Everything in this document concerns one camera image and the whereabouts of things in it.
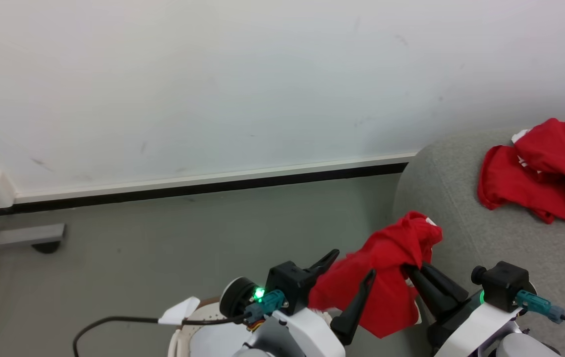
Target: red garment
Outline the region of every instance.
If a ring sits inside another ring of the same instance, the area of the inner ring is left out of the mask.
[[[417,291],[407,286],[400,267],[430,262],[432,246],[441,239],[441,228],[425,215],[409,212],[396,224],[373,233],[362,249],[347,254],[320,276],[309,295],[309,307],[346,309],[362,279],[376,269],[360,326],[382,338],[414,325],[419,316],[414,305]]]
[[[514,139],[513,147],[487,152],[479,179],[481,203],[493,210],[514,202],[548,224],[555,217],[565,220],[565,122],[552,118]]]

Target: laundry basket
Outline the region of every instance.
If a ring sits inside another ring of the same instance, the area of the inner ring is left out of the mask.
[[[189,316],[193,320],[226,318],[219,311],[219,303],[204,305]],[[168,357],[231,357],[249,339],[244,325],[192,326],[177,329],[170,339]]]

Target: grey floor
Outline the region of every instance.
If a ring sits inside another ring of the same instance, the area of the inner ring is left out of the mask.
[[[308,266],[362,246],[391,222],[399,175],[320,181],[0,217],[0,228],[67,223],[61,249],[0,251],[0,357],[69,357],[76,332],[104,316],[160,316],[219,296],[286,260]],[[164,357],[170,327],[111,323],[81,357]],[[425,329],[382,340],[360,329],[349,356],[426,356]]]

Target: green light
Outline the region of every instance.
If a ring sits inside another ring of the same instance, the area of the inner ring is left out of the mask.
[[[256,288],[256,290],[254,291],[254,299],[262,298],[263,296],[265,296],[265,289]]]

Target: grey fabric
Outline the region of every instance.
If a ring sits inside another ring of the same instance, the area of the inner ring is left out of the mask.
[[[479,288],[470,281],[473,267],[505,260],[529,270],[538,294],[565,308],[565,222],[545,224],[517,205],[490,211],[477,197],[485,153],[510,144],[516,132],[456,135],[423,149],[401,176],[393,215],[416,210],[441,226],[444,240],[433,248],[433,264],[469,291]],[[565,356],[565,322],[556,325],[530,313],[518,323]]]

